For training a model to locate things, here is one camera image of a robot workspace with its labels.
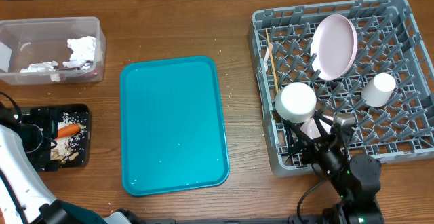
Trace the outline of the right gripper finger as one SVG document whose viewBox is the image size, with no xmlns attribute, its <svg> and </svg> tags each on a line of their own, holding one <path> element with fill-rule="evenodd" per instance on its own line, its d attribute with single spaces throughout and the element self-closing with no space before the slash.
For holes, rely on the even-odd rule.
<svg viewBox="0 0 434 224">
<path fill-rule="evenodd" d="M 318 135 L 317 137 L 315 137 L 315 139 L 320 138 L 320 139 L 331 139 L 332 135 L 330 134 L 331 129 L 332 129 L 332 124 L 333 124 L 333 119 L 331 119 L 330 117 L 326 117 L 323 114 L 321 114 L 320 112 L 314 112 L 313 115 L 313 119 L 318 131 Z M 330 128 L 329 130 L 326 130 L 326 128 L 324 127 L 324 124 L 327 124 Z"/>
<path fill-rule="evenodd" d="M 289 142 L 289 146 L 309 146 L 312 143 L 312 140 L 301 130 L 298 124 L 284 120 L 283 125 L 286 130 L 286 138 Z"/>
</svg>

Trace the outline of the pink bowl with nuts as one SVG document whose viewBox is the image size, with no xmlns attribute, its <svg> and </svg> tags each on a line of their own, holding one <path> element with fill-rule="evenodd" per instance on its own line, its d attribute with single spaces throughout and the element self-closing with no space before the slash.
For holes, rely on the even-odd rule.
<svg viewBox="0 0 434 224">
<path fill-rule="evenodd" d="M 320 120 L 321 125 L 323 126 L 324 130 L 330 134 L 331 125 L 325 123 L 323 120 Z M 310 139 L 316 139 L 320 138 L 321 134 L 319 132 L 318 127 L 316 126 L 315 120 L 313 118 L 305 121 L 300 127 L 300 129 L 310 138 Z"/>
</svg>

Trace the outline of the white bowl with crumbs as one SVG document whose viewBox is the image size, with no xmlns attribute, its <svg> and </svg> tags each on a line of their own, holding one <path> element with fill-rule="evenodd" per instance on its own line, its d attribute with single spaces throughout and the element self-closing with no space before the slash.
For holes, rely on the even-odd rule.
<svg viewBox="0 0 434 224">
<path fill-rule="evenodd" d="M 275 97 L 275 108 L 281 119 L 295 124 L 310 119 L 316 104 L 317 97 L 313 89 L 300 82 L 286 85 Z"/>
</svg>

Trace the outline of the orange carrot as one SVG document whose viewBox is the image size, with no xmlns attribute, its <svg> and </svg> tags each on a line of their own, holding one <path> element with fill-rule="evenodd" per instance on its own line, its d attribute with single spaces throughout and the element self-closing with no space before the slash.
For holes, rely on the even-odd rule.
<svg viewBox="0 0 434 224">
<path fill-rule="evenodd" d="M 62 127 L 61 129 L 58 129 L 56 138 L 57 139 L 66 138 L 66 137 L 76 135 L 81 131 L 81 128 L 82 128 L 81 124 L 69 124 L 67 126 Z"/>
</svg>

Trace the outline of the wooden chopstick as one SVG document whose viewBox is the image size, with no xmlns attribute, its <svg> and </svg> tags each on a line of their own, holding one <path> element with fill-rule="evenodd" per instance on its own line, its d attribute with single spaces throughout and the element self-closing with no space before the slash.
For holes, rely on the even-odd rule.
<svg viewBox="0 0 434 224">
<path fill-rule="evenodd" d="M 279 84 L 277 81 L 277 72 L 275 69 L 275 61 L 274 61 L 274 57 L 273 57 L 273 45 L 272 45 L 271 39 L 269 37 L 268 28 L 265 28 L 265 34 L 266 34 L 267 45 L 268 45 L 268 49 L 269 49 L 269 58 L 271 61 L 271 68 L 272 68 L 272 74 L 273 74 L 273 80 L 274 80 L 274 86 L 275 86 L 275 95 L 277 96 L 279 94 Z"/>
</svg>

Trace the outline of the white paper cup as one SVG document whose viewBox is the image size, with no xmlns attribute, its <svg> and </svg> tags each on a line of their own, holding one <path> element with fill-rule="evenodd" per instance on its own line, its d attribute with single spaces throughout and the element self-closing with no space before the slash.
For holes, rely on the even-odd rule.
<svg viewBox="0 0 434 224">
<path fill-rule="evenodd" d="M 396 81 L 392 75 L 379 73 L 363 87 L 361 97 L 367 106 L 382 107 L 390 99 L 395 86 Z"/>
</svg>

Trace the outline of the large pink plate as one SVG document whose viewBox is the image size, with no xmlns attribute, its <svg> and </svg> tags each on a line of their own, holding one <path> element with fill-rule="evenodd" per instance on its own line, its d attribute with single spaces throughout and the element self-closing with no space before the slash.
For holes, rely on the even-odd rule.
<svg viewBox="0 0 434 224">
<path fill-rule="evenodd" d="M 312 38 L 313 70 L 320 70 L 319 78 L 326 81 L 343 76 L 355 60 L 357 44 L 357 32 L 349 19 L 340 14 L 326 17 Z"/>
</svg>

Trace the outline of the white napkin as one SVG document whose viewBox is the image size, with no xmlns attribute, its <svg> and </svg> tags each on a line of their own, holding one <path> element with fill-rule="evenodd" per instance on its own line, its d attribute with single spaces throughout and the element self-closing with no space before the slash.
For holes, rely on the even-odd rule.
<svg viewBox="0 0 434 224">
<path fill-rule="evenodd" d="M 79 67 L 87 61 L 93 65 L 86 70 L 58 71 Z M 20 79 L 69 83 L 100 81 L 104 71 L 104 46 L 96 37 L 27 42 L 20 46 L 14 71 Z"/>
</svg>

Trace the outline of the white plastic fork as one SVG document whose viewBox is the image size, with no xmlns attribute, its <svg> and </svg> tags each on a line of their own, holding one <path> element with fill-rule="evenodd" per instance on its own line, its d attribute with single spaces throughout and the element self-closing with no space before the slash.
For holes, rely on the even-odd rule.
<svg viewBox="0 0 434 224">
<path fill-rule="evenodd" d="M 273 48 L 273 44 L 271 43 L 270 46 L 267 48 L 266 53 L 264 55 L 263 61 L 264 61 L 264 71 L 267 72 L 269 65 L 268 61 L 270 60 L 270 51 Z"/>
</svg>

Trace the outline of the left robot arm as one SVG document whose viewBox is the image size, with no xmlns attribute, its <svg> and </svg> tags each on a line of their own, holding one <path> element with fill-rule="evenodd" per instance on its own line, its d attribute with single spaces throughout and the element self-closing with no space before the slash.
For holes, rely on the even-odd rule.
<svg viewBox="0 0 434 224">
<path fill-rule="evenodd" d="M 63 113 L 89 117 L 86 105 L 1 107 L 1 211 L 6 223 L 141 223 L 129 210 L 108 217 L 56 198 L 38 171 L 55 171 L 52 160 L 58 123 Z"/>
</svg>

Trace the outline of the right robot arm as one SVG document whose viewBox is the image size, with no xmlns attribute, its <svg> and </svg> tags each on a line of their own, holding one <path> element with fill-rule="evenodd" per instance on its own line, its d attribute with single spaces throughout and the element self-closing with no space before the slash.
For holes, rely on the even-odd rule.
<svg viewBox="0 0 434 224">
<path fill-rule="evenodd" d="M 357 125 L 356 118 L 341 113 L 328 119 L 315 112 L 313 120 L 320 136 L 311 139 L 298 124 L 283 122 L 289 142 L 288 155 L 300 153 L 301 162 L 323 171 L 322 179 L 307 190 L 298 201 L 297 217 L 289 223 L 384 223 L 376 194 L 380 191 L 381 163 L 366 154 L 350 157 L 348 146 Z M 326 208 L 321 215 L 303 216 L 300 207 L 304 199 L 325 182 L 330 182 L 340 196 L 340 202 Z"/>
</svg>

